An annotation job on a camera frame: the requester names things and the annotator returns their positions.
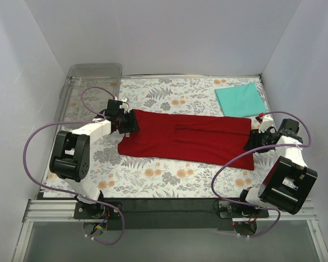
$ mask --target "folded red fabric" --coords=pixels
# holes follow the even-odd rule
[[[170,115],[135,110],[140,131],[118,144],[119,154],[224,165],[245,152],[251,119]],[[254,170],[249,154],[231,167]]]

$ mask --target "turquoise towel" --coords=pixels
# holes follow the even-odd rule
[[[215,90],[224,116],[247,117],[266,113],[255,83]]]

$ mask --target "floral pattern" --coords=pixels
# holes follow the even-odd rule
[[[223,116],[214,90],[216,88],[245,85],[254,82],[266,108],[267,99],[259,78],[125,78],[120,86],[120,98],[128,98],[130,109],[169,114]],[[102,86],[95,81],[85,84]],[[90,120],[94,114],[80,102],[80,90],[71,94],[65,121]],[[107,106],[106,94],[90,90],[85,101],[95,110]],[[252,119],[252,128],[259,123]],[[113,133],[91,146],[90,177],[108,198],[209,198],[212,177],[221,166],[182,160],[136,158],[121,156],[117,146],[123,135]],[[216,190],[225,197],[238,197],[243,188],[258,187],[276,161],[276,153],[254,154],[255,170],[226,168],[216,180]],[[71,189],[56,175],[46,171],[49,186]],[[44,191],[45,197],[70,197],[55,191]]]

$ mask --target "red cloth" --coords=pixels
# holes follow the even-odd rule
[[[140,131],[118,144],[119,154],[224,165],[245,152],[251,119],[169,115],[135,110]],[[253,154],[232,165],[254,170]]]

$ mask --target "gray wall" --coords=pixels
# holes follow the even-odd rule
[[[62,69],[118,62],[124,74],[255,75],[300,0],[26,0]]]
[[[22,151],[32,130],[54,119],[65,76],[23,0],[0,0],[0,261],[10,261],[28,198]],[[41,179],[53,130],[38,135],[29,167]]]
[[[312,200],[328,247],[328,0],[300,3],[263,76],[272,110],[300,116],[312,133],[303,154],[319,175]]]

